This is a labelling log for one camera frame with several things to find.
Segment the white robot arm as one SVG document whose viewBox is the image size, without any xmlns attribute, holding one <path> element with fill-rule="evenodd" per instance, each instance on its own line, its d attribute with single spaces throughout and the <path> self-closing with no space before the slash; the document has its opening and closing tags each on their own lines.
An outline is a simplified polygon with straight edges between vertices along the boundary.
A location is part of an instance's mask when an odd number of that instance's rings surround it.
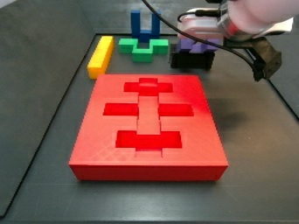
<svg viewBox="0 0 299 224">
<path fill-rule="evenodd" d="M 200 39 L 225 37 L 242 42 L 289 33 L 299 15 L 299 0 L 221 0 L 217 17 L 198 17 L 190 9 L 178 28 Z"/>
</svg>

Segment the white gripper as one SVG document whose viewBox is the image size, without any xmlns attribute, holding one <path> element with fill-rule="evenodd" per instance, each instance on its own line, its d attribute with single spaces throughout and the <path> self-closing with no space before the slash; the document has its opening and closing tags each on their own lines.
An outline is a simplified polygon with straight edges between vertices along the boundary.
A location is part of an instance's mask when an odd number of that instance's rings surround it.
<svg viewBox="0 0 299 224">
<path fill-rule="evenodd" d="M 198 17 L 197 11 L 214 11 L 214 8 L 194 8 L 188 10 L 178 21 L 181 31 L 198 39 L 222 39 L 224 35 L 218 27 L 218 17 Z"/>
</svg>

